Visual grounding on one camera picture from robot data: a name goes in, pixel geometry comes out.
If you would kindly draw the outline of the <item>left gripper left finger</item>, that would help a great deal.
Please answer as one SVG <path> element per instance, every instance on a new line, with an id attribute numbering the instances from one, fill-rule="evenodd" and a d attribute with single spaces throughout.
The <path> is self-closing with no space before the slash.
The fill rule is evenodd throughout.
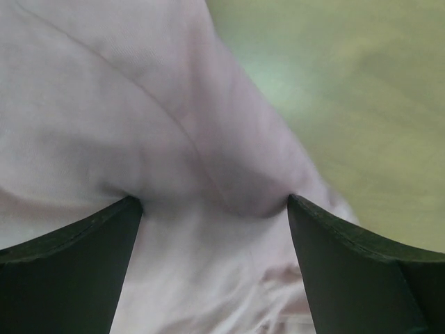
<path id="1" fill-rule="evenodd" d="M 1 250 L 1 332 L 109 333 L 142 214 L 127 197 Z"/>

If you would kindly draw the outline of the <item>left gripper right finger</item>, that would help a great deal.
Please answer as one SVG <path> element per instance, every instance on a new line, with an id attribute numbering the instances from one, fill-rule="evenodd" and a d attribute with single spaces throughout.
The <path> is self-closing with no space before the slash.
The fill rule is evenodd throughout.
<path id="1" fill-rule="evenodd" d="M 317 333 L 444 332 L 444 254 L 382 237 L 292 195 L 293 245 Z"/>

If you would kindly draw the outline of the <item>dusty pink t shirt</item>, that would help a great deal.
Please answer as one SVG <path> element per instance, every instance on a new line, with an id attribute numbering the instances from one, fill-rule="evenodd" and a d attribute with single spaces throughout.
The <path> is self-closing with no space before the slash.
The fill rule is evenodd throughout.
<path id="1" fill-rule="evenodd" d="M 355 220 L 204 1 L 1 2 L 1 245 L 140 199 L 113 333 L 313 333 L 292 193 Z"/>

